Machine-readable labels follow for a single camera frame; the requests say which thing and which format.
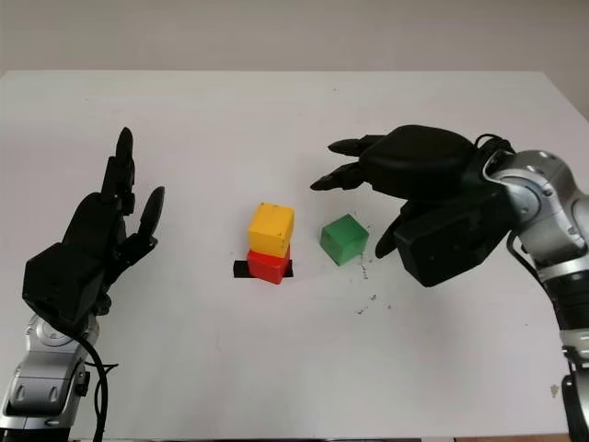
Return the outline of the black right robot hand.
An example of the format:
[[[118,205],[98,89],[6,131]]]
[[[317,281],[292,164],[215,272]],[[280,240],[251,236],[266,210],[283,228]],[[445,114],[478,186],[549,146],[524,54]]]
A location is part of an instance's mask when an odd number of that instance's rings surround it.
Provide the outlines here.
[[[311,190],[347,191],[367,183],[405,202],[375,246],[378,258],[399,249],[405,234],[428,234],[454,223],[462,207],[462,175],[476,153],[474,144],[460,134],[417,124],[336,141],[328,150],[354,161],[313,182]]]

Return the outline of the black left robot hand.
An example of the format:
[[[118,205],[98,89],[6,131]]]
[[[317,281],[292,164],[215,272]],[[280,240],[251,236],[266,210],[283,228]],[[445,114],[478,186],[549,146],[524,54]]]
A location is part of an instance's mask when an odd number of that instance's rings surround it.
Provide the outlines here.
[[[133,213],[135,205],[134,174],[133,134],[125,127],[119,135],[115,154],[108,159],[101,190],[82,200],[64,234],[65,244],[96,258],[101,264],[98,288],[90,292],[89,311],[96,316],[109,313],[108,291],[119,276],[157,244],[155,231],[165,200],[163,186],[150,194],[138,231],[126,234],[124,218]]]

